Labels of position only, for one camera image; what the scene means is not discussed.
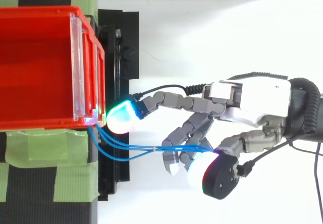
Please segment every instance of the black cable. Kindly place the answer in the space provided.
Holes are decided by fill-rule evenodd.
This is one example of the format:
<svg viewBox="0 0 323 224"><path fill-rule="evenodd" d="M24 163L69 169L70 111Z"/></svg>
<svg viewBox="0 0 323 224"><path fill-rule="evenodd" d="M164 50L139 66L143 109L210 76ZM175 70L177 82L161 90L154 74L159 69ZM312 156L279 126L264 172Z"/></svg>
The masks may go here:
<svg viewBox="0 0 323 224"><path fill-rule="evenodd" d="M316 154L316 152L312 152L312 151L308 151L308 150L304 150L304 149L300 149L298 147L295 147L293 143L290 143L289 144L292 148L294 148L295 150L297 151L300 151L300 152L306 152L306 153L311 153L311 154Z"/></svg>
<svg viewBox="0 0 323 224"><path fill-rule="evenodd" d="M159 86L159 87L156 87L156 88L153 88L153 89L149 89L145 92L142 92L142 93L139 93L140 95L144 96L146 94L149 94L149 93L152 93L156 90L160 90L160 89L164 89L164 88L181 88L183 89L185 92L186 92L186 89L184 86L182 85L178 85L178 84L168 84L168 85L162 85L162 86Z"/></svg>
<svg viewBox="0 0 323 224"><path fill-rule="evenodd" d="M184 90L185 94L187 96L189 95L193 95L193 94L201 94L203 92L203 87L206 84L197 84L197 85L191 85L191 86L187 86L184 87L182 85L178 85L178 84L168 84L168 85L162 85L153 89L149 89L147 91L144 91L142 93L136 93L133 96L135 97L136 100L140 100L141 97L143 97L146 94L152 93L154 91L160 90L160 89L165 89L165 88L181 88Z"/></svg>
<svg viewBox="0 0 323 224"><path fill-rule="evenodd" d="M282 144L279 144L278 146L273 147L273 148L269 149L268 151L262 153L261 155L259 155L255 159L253 159L251 162L253 164L255 164L256 162L258 162L259 160L261 160L263 157L266 157L268 154L271 154L272 152L274 152L274 151L276 151L276 150L278 150L278 149L280 149L280 148L288 145L290 142L293 142L293 141L297 140L299 137L300 137L299 135L296 135L296 136L288 139L286 142L284 142Z"/></svg>
<svg viewBox="0 0 323 224"><path fill-rule="evenodd" d="M319 150L321 148L321 143L317 143L317 149L315 153L315 162L314 162L314 177L315 177L315 184L316 184L316 190L317 190L317 197L318 197L318 203L319 203L319 210L321 213L321 219L323 223L323 207L322 207L322 199L321 199L321 193L319 191L319 184L318 184L318 177L317 177L317 162L318 162L318 155Z"/></svg>

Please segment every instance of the red storage bin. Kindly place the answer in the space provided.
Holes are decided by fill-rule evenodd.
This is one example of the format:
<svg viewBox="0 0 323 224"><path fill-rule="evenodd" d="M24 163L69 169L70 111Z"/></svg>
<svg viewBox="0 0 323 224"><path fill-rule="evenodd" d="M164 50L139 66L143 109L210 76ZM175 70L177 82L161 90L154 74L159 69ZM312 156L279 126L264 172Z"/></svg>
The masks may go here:
<svg viewBox="0 0 323 224"><path fill-rule="evenodd" d="M0 130L105 124L104 51L78 7L0 9Z"/></svg>

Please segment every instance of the wire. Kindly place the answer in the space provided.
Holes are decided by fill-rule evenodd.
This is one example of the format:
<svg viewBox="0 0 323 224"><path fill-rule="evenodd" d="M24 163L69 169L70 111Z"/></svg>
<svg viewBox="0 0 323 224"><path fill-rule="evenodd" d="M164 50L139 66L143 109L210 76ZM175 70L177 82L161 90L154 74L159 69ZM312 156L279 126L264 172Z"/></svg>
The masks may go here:
<svg viewBox="0 0 323 224"><path fill-rule="evenodd" d="M321 143L317 143L317 149L315 153L315 161L314 161L314 177L315 177L315 184L316 184L316 190L317 190L317 197L318 197L318 203L319 203L319 210L321 213L321 219L323 223L323 207L322 207L322 199L321 199L321 193L319 190L319 184L318 184L318 177L317 177L317 163L318 163L318 155L319 155L319 150L321 148Z"/></svg>
<svg viewBox="0 0 323 224"><path fill-rule="evenodd" d="M165 88L181 88L184 90L186 96L189 96L189 95L193 95L193 94L201 94L203 92L203 88L205 85L206 84L196 84L196 85L190 85L190 86L184 87L184 86L178 85L178 84L168 84L168 85L159 86L157 88L149 89L149 90L142 92L142 93L133 94L133 96L136 100L140 100L141 97L146 94L152 93L152 92L160 90L160 89L165 89Z"/></svg>
<svg viewBox="0 0 323 224"><path fill-rule="evenodd" d="M182 85L178 85L178 84L168 84L168 85L162 85L162 86L159 86L159 87L156 87L156 88L153 88L153 89L150 89L150 90L147 90L145 92L142 92L140 94L142 95L146 95L146 94L149 94L149 93L152 93L156 90L160 90L160 89L165 89L165 88L181 88L184 90L184 92L186 93L186 89L184 86Z"/></svg>
<svg viewBox="0 0 323 224"><path fill-rule="evenodd" d="M114 138L112 138L108 133L106 133L98 124L95 125L97 130L99 131L100 135L101 136L105 136L107 137L110 141L113 141L117 144L119 144L120 146L124 146L124 147L134 147L134 148L156 148L156 149L178 149L178 148L182 148L182 149L189 149L190 147L193 147L193 148L197 148L197 149L200 149L200 150L203 150L203 152L206 152L206 151L213 151L209 148L205 148L205 147L202 147L202 146L199 146L199 145L184 145L184 146L167 146L167 147L164 147L164 146L140 146L140 145L130 145L130 144L127 144L127 143L123 143L123 142L120 142Z"/></svg>
<svg viewBox="0 0 323 224"><path fill-rule="evenodd" d="M99 133L101 134L101 132L104 132L100 127L98 128L99 130ZM106 153L102 148L100 148L99 144L97 143L95 137L94 137L94 134L93 134L93 131L90 127L88 127L88 131L89 131L89 134L92 138L92 141L94 143L94 145L96 146L96 148L106 157L112 159L112 160L115 160L115 161L131 161L131 160L134 160L136 158L139 158L139 157L142 157L146 154L149 154L149 153L152 153L152 152L155 152L155 151L171 151L171 152L179 152L179 151L186 151L186 152L206 152L204 150L201 150L201 149L197 149L197 148L192 148L193 147L198 147L197 145L190 145L189 147L187 146L174 146L174 147L154 147L154 149L146 149L146 148L137 148L137 147L134 147L134 148L130 148L130 147L122 147L122 146L117 146L117 145L114 145L113 143L111 143L110 141L108 141L105 136L103 136L103 134L101 134L101 138L107 143L109 144L110 146L114 147L114 148L117 148L117 149L122 149L122 150L138 150L138 151L146 151L142 154L139 154L137 156L134 156L134 157L131 157L131 158L118 158L118 157L114 157L108 153Z"/></svg>
<svg viewBox="0 0 323 224"><path fill-rule="evenodd" d="M312 151L308 151L308 150L304 150L304 149L300 149L298 147L295 147L293 143L290 143L289 144L292 148L294 148L295 150L297 151L300 151L300 152L306 152L306 153L311 153L311 154L316 154L315 152L312 152Z"/></svg>
<svg viewBox="0 0 323 224"><path fill-rule="evenodd" d="M262 153L261 155L259 155L255 159L253 159L251 162L253 164L255 164L256 162L258 162L259 160L261 160L263 157L266 157L267 155L271 154L272 152L274 152L274 151L276 151L276 150L278 150L278 149L280 149L280 148L288 145L290 142L293 142L293 141L297 140L299 137L300 137L299 135L296 135L296 136L288 139L286 142L284 142L284 143L282 143L282 144L280 144L280 145L278 145L276 147L273 147L273 148L269 149L268 151Z"/></svg>
<svg viewBox="0 0 323 224"><path fill-rule="evenodd" d="M128 162L128 161L134 160L134 159L136 159L136 158L142 157L142 156L144 156L144 155L146 155L146 154L149 154L149 153L153 152L153 150L150 150L150 151L144 152L144 153L142 153L142 154L139 154L139 155L134 156L134 157L131 157L131 158L118 158L118 157L113 157L113 156L109 155L108 153L106 153L102 148L100 148L99 144L97 143L97 141L96 141L96 139L95 139L95 137L94 137L94 135L93 135L92 129L91 129L90 127L88 127L87 129L88 129L88 131L89 131L89 133L90 133L90 136L91 136L92 141L93 141L94 145L96 146L96 148L97 148L97 149L98 149L98 150L99 150L99 151L100 151L104 156L106 156L106 157L108 157L108 158L110 158L110 159L112 159L112 160L115 160L115 161L121 161L121 162Z"/></svg>
<svg viewBox="0 0 323 224"><path fill-rule="evenodd" d="M149 89L149 90L144 91L142 93L136 93L133 96L135 97L136 100L139 100L142 96L144 96L146 94L152 93L152 92L154 92L156 90L165 89L165 88L181 88L186 93L186 89L185 89L184 86L178 85L178 84L168 84L168 85L162 85L162 86L159 86L159 87L156 87L156 88L153 88L153 89Z"/></svg>

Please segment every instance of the robotic hand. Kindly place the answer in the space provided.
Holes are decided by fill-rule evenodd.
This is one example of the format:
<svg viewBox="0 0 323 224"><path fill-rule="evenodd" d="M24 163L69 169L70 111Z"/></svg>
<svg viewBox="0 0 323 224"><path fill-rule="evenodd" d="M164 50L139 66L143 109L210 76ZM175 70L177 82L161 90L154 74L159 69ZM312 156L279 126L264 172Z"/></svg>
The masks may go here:
<svg viewBox="0 0 323 224"><path fill-rule="evenodd" d="M275 150L275 145L285 137L321 142L323 123L323 100L318 88L306 79L293 79L267 73L238 75L203 87L202 98L183 97L179 94L157 92L141 101L133 100L135 112L140 119L159 106L184 109L193 115L182 127L174 130L162 146L199 145L212 149L214 154L202 176L203 191L217 199L225 198L238 184L241 177L251 172L257 160L239 165L241 153ZM253 130L224 139L215 149L206 138L214 120L243 123ZM198 165L195 152L163 152L166 170L174 175L179 161L190 172Z"/></svg>

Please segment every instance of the coiled black cable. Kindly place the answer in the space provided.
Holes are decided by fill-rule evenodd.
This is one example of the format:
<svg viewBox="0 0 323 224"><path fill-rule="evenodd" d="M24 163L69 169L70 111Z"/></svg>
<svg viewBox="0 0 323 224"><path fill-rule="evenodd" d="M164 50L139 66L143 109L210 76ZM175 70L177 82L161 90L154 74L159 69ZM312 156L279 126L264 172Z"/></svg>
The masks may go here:
<svg viewBox="0 0 323 224"><path fill-rule="evenodd" d="M251 77L270 77L270 78L276 78L276 79L284 79L287 80L288 77L284 75L278 75L278 74L271 74L271 73L264 73L264 72L251 72L247 74L239 74L235 75L228 80L237 80L237 79L246 79L246 78L251 78Z"/></svg>
<svg viewBox="0 0 323 224"><path fill-rule="evenodd" d="M143 97L144 95L152 93L152 92L160 90L160 89L164 89L164 88L181 88L184 90L185 94L187 96L189 96L189 95L193 95L193 94L201 94L203 92L203 87L205 85L206 84L197 84L197 85L191 85L191 86L184 87L184 86L178 85L178 84L168 84L168 85L162 85L162 86L159 86L159 87L156 87L153 89L149 89L149 90L142 92L142 93L133 94L133 96L135 97L136 100L140 100L141 97Z"/></svg>
<svg viewBox="0 0 323 224"><path fill-rule="evenodd" d="M317 86L304 78L289 80L292 88L300 88L307 93L306 109L304 113L303 134L314 134L317 129L317 115L319 109L320 92Z"/></svg>
<svg viewBox="0 0 323 224"><path fill-rule="evenodd" d="M201 94L203 92L203 88L206 84L197 84L185 87L185 93L187 96L193 94Z"/></svg>

